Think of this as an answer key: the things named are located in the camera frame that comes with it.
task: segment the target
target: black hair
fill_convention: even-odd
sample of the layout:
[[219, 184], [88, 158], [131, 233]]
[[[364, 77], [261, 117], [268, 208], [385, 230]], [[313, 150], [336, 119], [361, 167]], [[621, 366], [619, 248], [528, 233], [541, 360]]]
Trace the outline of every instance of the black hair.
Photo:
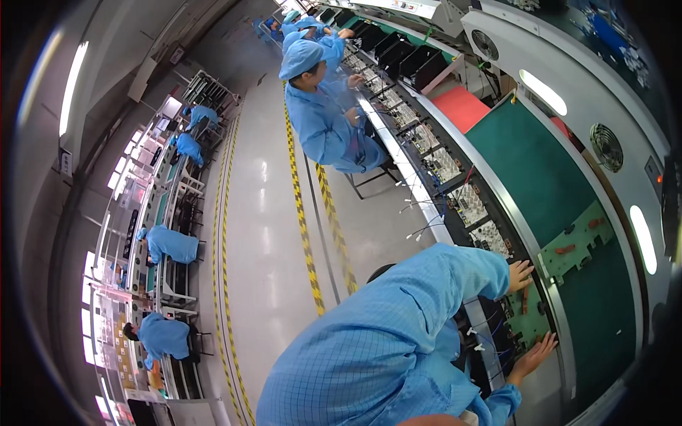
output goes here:
[[137, 334], [133, 333], [132, 324], [129, 322], [123, 326], [123, 334], [132, 341], [140, 341], [140, 339], [137, 337]]
[[320, 62], [322, 62], [322, 61], [319, 61], [318, 63], [316, 63], [315, 65], [313, 65], [312, 68], [310, 68], [308, 71], [303, 71], [302, 73], [300, 73], [300, 74], [297, 75], [296, 77], [289, 78], [289, 84], [292, 85], [296, 80], [298, 80], [299, 78], [301, 78], [306, 72], [308, 72], [308, 73], [310, 73], [310, 74], [317, 74], [317, 69], [318, 69], [319, 66], [320, 66]]

